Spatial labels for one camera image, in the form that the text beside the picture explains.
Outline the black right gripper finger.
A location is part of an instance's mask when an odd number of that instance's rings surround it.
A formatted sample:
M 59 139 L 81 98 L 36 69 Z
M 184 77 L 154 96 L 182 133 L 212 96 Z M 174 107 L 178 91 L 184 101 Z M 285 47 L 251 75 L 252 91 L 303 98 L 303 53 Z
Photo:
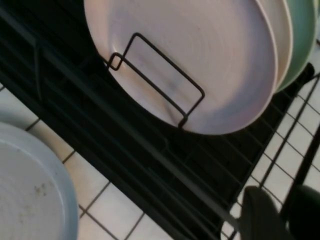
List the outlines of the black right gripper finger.
M 299 185 L 285 222 L 266 191 L 248 186 L 244 190 L 239 232 L 242 240 L 318 240 L 320 193 Z

